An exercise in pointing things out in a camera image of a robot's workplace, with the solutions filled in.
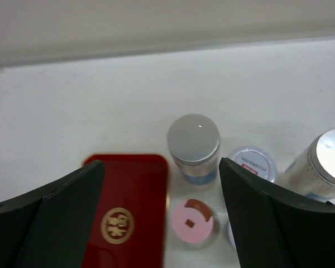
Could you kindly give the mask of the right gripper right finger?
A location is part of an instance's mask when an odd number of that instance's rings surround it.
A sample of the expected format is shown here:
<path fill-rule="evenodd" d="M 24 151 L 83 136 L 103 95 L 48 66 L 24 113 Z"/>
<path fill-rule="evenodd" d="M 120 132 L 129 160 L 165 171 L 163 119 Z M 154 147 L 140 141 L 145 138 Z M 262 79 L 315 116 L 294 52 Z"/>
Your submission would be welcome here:
<path fill-rule="evenodd" d="M 335 204 L 289 191 L 229 158 L 219 174 L 241 267 L 335 267 Z"/>

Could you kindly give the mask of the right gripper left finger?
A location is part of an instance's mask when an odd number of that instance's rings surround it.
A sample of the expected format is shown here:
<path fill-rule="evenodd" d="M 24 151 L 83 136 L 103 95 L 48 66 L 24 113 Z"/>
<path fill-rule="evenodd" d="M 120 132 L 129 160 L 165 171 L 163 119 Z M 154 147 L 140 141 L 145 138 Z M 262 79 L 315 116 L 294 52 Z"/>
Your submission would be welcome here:
<path fill-rule="evenodd" d="M 0 267 L 81 267 L 104 171 L 96 160 L 0 202 Z"/>

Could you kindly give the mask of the pink lid spice jar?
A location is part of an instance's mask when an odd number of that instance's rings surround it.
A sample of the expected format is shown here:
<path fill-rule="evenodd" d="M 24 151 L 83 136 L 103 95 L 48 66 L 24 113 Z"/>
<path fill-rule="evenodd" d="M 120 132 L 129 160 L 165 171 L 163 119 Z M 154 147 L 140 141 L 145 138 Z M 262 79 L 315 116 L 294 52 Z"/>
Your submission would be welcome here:
<path fill-rule="evenodd" d="M 216 240 L 220 224 L 209 205 L 201 200 L 187 199 L 174 209 L 172 227 L 177 238 L 187 246 L 205 248 Z"/>

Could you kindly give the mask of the silver lid blue label jar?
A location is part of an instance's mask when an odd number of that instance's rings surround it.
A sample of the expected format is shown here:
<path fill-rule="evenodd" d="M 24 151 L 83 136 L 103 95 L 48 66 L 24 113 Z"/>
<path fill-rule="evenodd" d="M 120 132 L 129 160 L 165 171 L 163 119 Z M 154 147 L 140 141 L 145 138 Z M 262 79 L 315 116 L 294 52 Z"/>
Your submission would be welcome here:
<path fill-rule="evenodd" d="M 187 182 L 203 186 L 215 180 L 221 135 L 210 118 L 201 114 L 179 117 L 169 127 L 166 141 Z"/>

